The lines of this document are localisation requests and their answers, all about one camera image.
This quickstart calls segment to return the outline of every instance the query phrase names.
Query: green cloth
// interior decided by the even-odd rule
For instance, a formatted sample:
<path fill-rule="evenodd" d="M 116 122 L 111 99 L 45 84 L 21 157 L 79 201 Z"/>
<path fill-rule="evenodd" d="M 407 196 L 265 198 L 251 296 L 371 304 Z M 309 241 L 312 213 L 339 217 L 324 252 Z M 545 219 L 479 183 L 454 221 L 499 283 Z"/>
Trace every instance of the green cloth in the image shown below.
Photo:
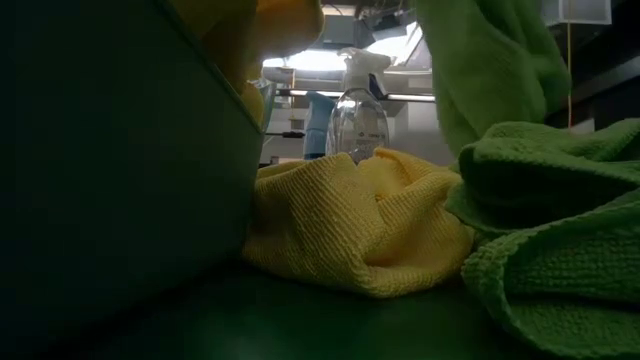
<path fill-rule="evenodd" d="M 457 156 L 505 121 L 541 123 L 570 78 L 531 0 L 415 0 L 440 128 Z"/>
<path fill-rule="evenodd" d="M 640 358 L 640 120 L 573 135 L 494 125 L 446 208 L 484 243 L 467 287 L 512 335 L 568 357 Z"/>

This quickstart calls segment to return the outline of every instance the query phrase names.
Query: yellow microfiber towel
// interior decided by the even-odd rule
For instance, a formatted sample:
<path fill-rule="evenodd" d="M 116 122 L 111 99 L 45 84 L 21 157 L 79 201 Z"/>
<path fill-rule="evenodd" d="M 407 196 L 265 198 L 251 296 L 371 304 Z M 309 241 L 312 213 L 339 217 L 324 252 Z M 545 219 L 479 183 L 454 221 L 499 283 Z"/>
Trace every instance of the yellow microfiber towel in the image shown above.
<path fill-rule="evenodd" d="M 357 166 L 341 153 L 258 172 L 243 249 L 278 276 L 378 298 L 459 273 L 469 230 L 444 210 L 458 174 L 378 148 Z"/>

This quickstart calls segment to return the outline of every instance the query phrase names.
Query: dark green surface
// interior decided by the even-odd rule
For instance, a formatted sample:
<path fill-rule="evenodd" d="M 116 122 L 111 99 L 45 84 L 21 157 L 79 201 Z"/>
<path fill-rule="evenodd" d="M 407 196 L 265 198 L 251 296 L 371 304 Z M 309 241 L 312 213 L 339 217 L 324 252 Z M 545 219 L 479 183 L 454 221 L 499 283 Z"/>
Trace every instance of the dark green surface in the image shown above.
<path fill-rule="evenodd" d="M 64 359 L 532 359 L 460 283 L 375 300 L 242 266 L 123 314 Z"/>
<path fill-rule="evenodd" d="M 261 145 L 228 84 L 158 3 L 16 7 L 4 358 L 237 254 Z"/>

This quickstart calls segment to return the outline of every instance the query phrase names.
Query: clear plastic bottle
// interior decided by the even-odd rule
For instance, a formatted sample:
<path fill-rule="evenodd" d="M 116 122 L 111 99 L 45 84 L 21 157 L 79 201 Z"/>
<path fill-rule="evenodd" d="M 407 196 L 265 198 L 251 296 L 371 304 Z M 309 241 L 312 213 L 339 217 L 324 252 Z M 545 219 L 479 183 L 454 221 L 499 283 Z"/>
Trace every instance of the clear plastic bottle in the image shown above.
<path fill-rule="evenodd" d="M 359 163 L 373 156 L 376 147 L 389 146 L 387 117 L 380 102 L 369 91 L 369 76 L 373 75 L 379 82 L 391 59 L 355 48 L 343 49 L 340 53 L 347 55 L 346 91 L 331 112 L 326 154 L 346 152 Z"/>

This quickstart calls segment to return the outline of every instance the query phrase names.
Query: microfiber towel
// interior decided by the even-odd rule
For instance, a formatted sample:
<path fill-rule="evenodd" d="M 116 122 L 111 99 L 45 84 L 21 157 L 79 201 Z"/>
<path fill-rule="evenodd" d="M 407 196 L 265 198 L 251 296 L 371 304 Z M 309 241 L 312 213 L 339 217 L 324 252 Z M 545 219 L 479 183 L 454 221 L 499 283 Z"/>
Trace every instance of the microfiber towel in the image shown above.
<path fill-rule="evenodd" d="M 465 263 L 465 284 L 509 333 L 572 358 L 640 358 L 640 190 L 502 236 Z"/>
<path fill-rule="evenodd" d="M 486 238 L 582 214 L 640 186 L 640 119 L 585 135 L 501 123 L 463 148 L 446 207 Z"/>
<path fill-rule="evenodd" d="M 458 174 L 381 149 L 260 169 L 243 249 L 288 279 L 387 298 L 459 274 L 470 231 L 444 210 Z"/>
<path fill-rule="evenodd" d="M 570 77 L 531 0 L 415 0 L 440 128 L 458 156 L 505 121 L 542 123 Z"/>

